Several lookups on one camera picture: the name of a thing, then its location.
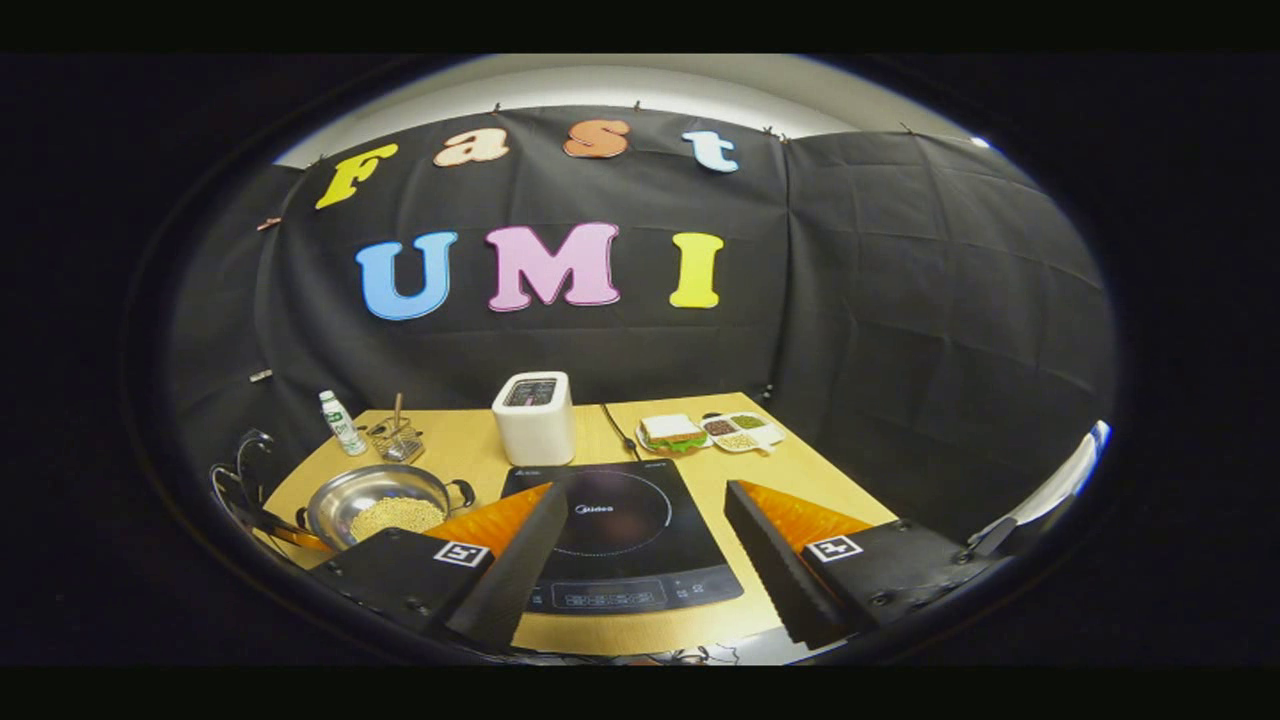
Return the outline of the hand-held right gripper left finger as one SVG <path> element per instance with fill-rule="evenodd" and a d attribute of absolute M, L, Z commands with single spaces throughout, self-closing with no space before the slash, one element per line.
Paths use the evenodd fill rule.
<path fill-rule="evenodd" d="M 308 574 L 403 632 L 507 650 L 568 515 L 547 482 L 428 533 L 380 530 Z"/>

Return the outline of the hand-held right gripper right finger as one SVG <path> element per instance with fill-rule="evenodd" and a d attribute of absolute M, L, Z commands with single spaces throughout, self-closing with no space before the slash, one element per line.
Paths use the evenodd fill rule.
<path fill-rule="evenodd" d="M 910 519 L 872 527 L 746 480 L 724 515 L 791 641 L 810 650 L 916 615 L 1011 562 Z"/>

